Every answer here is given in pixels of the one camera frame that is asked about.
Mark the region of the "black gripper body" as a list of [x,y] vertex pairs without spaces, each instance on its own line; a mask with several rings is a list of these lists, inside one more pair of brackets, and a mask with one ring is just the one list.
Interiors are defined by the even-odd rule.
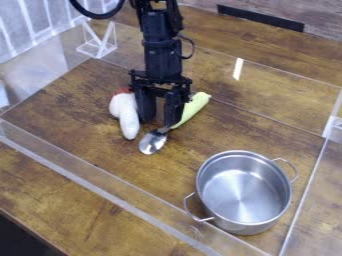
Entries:
[[156,97],[188,99],[192,80],[181,75],[182,61],[192,55],[182,55],[178,38],[162,41],[144,40],[144,70],[130,70],[130,87],[137,100]]

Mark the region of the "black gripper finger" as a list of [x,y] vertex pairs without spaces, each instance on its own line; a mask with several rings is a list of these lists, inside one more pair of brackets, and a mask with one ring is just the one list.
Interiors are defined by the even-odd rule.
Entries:
[[168,91],[164,96],[164,126],[174,125],[182,115],[184,104],[188,102],[188,95],[182,90]]
[[149,122],[156,116],[156,96],[146,88],[134,90],[137,114],[142,122]]

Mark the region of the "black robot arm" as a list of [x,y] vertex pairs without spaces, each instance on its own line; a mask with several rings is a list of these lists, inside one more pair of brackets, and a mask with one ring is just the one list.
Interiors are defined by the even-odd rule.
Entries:
[[144,71],[130,70],[130,88],[134,93],[137,115],[142,122],[156,116],[156,98],[164,99],[164,126],[180,119],[184,104],[189,101],[192,80],[181,75],[181,63],[192,54],[181,54],[180,34],[182,17],[176,0],[129,0],[136,9],[141,45],[144,47]]

